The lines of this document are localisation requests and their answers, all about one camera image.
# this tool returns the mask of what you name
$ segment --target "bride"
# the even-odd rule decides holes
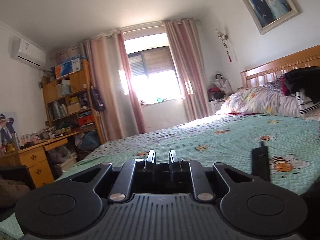
[[[279,19],[288,13],[287,8],[280,3],[279,0],[266,0],[266,2],[269,5],[275,19]]]

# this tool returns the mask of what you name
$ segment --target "metal screw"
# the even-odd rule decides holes
[[[112,201],[122,201],[125,199],[125,194],[122,193],[114,193],[109,197]]]
[[[202,201],[210,201],[213,199],[213,195],[210,193],[200,193],[197,198]]]

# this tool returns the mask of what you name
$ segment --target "wooden bookshelf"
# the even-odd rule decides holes
[[[78,114],[91,110],[95,127],[94,128],[91,127],[88,130],[84,129],[81,132],[97,130],[100,143],[103,144],[105,143],[105,139],[101,132],[99,119],[98,119],[98,112],[95,111],[92,107],[92,98],[90,94],[91,77],[90,77],[90,70],[89,70],[90,68],[89,62],[86,59],[82,59],[82,66],[83,66],[83,69],[80,71],[70,73],[68,75],[65,75],[59,79],[56,79],[50,83],[43,85],[43,96],[44,96],[47,120],[49,121],[50,127],[58,126],[60,122],[62,122],[63,119],[67,117],[72,117],[72,116],[78,117]],[[63,79],[70,80],[71,93],[62,97],[58,97],[57,84],[60,84]],[[60,103],[63,102],[65,106],[68,108],[69,98],[74,96],[79,96],[83,93],[87,93],[88,109],[80,110],[76,113],[67,114],[66,116],[62,116],[60,118],[55,118],[54,120],[51,120],[50,114],[49,114],[49,108],[52,107],[52,104],[55,101],[59,101]]]

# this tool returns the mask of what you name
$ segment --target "man in suit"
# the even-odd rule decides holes
[[[275,21],[272,11],[265,0],[252,0],[257,12],[264,18],[267,25]]]
[[[12,135],[15,133],[13,128],[13,118],[6,118],[4,114],[0,114],[0,135],[1,142],[12,143]]]

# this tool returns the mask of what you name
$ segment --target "wooden desk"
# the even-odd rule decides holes
[[[54,182],[45,151],[64,145],[68,142],[68,137],[81,133],[78,131],[65,136],[47,140],[43,143],[31,146],[29,148],[6,154],[0,157],[0,166],[25,165],[28,167],[35,186],[42,187]]]

